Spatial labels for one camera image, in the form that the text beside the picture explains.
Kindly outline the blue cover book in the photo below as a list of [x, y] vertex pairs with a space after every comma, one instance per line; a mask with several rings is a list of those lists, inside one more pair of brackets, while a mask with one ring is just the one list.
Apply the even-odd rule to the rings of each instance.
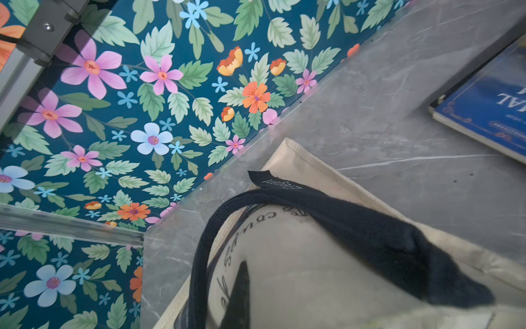
[[430, 104], [433, 119], [525, 163], [525, 36]]

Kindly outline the cream canvas tote bag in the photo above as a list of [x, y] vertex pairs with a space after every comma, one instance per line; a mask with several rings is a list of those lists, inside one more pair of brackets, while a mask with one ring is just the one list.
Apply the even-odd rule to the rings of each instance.
[[284, 140], [220, 203], [157, 328], [524, 328], [525, 267]]

